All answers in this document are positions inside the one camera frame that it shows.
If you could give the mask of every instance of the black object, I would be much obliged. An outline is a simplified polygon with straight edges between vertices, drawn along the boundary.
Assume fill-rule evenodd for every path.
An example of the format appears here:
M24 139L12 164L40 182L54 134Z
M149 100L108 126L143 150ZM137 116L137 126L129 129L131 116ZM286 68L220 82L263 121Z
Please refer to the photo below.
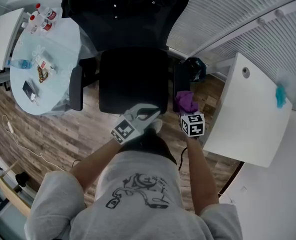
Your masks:
M82 110L83 87L100 77L102 112L123 114L138 103L149 103L163 114L168 103L168 58L162 50L168 49L170 30L188 1L62 0L62 16L71 17L96 49L104 51L97 77L89 64L72 71L71 108ZM181 81L176 74L171 80Z
M26 182L29 180L29 175L25 172L22 172L20 174L16 174L15 178L19 186L24 188L26 186Z
M189 71L190 82L201 82L206 77L207 67L199 58L190 57L183 65Z
M6 92L10 90L10 87L7 87L7 83L0 83L0 86L4 86L4 88L6 89Z
M96 69L96 59L87 58L81 59L79 65L72 70L69 85L69 102L73 110L82 110L83 88L98 79L99 74L95 74Z
M156 131L153 128L148 128L143 135L127 142L118 153L125 151L139 151L170 159L177 164L175 158L171 155L167 144L157 136Z

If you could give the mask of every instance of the chair backrest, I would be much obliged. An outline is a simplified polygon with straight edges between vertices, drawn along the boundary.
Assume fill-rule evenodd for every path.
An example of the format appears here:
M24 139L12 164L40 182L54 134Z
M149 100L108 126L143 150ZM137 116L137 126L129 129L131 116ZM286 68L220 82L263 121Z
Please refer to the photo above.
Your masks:
M123 47L167 50L169 33L188 1L63 0L62 7L99 52Z

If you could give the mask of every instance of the white table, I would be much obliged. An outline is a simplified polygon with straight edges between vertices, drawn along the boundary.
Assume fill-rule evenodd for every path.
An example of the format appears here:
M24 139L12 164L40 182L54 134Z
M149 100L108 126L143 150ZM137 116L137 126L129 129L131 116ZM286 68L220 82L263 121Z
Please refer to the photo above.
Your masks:
M249 78L242 74L244 67L250 71ZM288 99L283 108L277 108L276 88L257 66L238 53L204 137L204 150L269 167L292 110Z
M69 109L69 83L72 70L79 59L95 56L82 52L82 40L79 26L70 18L59 18L46 35L32 35L23 31L14 48L12 59L32 60L31 69L10 67L10 84L13 96L18 105L29 114L52 115L60 114ZM55 65L54 74L49 74L43 82L39 82L35 58L46 55ZM22 90L25 81L33 81L37 92L37 102L31 102Z
M3 70L5 61L9 58L15 36L24 19L29 16L23 8L8 12L0 16L0 70Z

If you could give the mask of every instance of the black office chair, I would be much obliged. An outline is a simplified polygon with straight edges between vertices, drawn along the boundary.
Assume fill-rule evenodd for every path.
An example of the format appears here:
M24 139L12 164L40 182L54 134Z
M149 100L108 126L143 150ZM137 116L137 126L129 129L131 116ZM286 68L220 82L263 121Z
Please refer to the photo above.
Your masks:
M97 77L91 66L73 70L71 108L82 109L82 88L99 79L102 112L122 114L137 103L150 103L164 113L169 79L174 81L174 95L181 89L189 90L188 71L176 66L169 74L165 52L170 30L187 3L188 0L63 0L63 17L71 17L96 49L104 51Z

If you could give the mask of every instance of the water bottle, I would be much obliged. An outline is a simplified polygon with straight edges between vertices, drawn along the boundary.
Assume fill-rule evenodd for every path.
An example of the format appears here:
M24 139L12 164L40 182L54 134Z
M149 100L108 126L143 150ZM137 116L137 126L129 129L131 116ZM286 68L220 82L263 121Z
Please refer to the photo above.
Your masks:
M32 63L26 59L7 60L5 68L9 68L10 66L14 66L17 69L29 70L32 68Z
M44 18L46 18L47 20L50 20L53 22L57 20L57 18L58 18L57 13L53 9L51 9L50 7L46 7L46 6L43 6L39 3L37 3L36 8L37 8L38 12L40 13L40 15L43 16Z

